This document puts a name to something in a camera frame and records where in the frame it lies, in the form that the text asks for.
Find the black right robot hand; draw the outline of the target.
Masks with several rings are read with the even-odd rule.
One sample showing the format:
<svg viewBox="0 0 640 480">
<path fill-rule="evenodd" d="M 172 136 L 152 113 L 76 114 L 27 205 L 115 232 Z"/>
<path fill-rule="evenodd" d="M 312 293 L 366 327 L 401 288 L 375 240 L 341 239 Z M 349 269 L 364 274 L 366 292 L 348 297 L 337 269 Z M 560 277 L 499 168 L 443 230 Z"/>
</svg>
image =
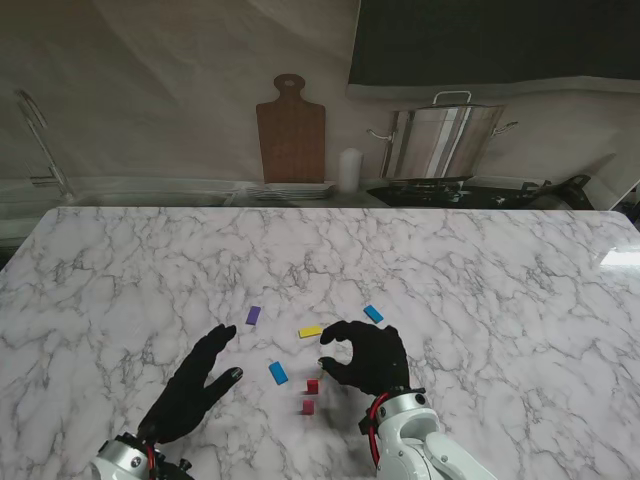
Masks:
<svg viewBox="0 0 640 480">
<path fill-rule="evenodd" d="M 393 326 L 380 329 L 360 321 L 339 321 L 325 328 L 320 336 L 322 345 L 344 341 L 353 349 L 348 364 L 332 357 L 319 359 L 322 369 L 340 385 L 376 397 L 410 388 L 407 353 Z"/>
</svg>

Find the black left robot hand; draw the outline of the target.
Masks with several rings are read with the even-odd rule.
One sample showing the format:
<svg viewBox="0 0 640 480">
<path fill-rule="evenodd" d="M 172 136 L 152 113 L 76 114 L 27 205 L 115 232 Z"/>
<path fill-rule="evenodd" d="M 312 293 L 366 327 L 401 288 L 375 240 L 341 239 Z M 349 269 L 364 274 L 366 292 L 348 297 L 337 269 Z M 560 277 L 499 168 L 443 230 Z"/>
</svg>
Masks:
<svg viewBox="0 0 640 480">
<path fill-rule="evenodd" d="M 239 382 L 243 370 L 232 367 L 211 384 L 206 383 L 217 355 L 236 333 L 235 326 L 218 325 L 194 345 L 140 422 L 140 439 L 148 444 L 166 444 L 188 435 Z"/>
</svg>

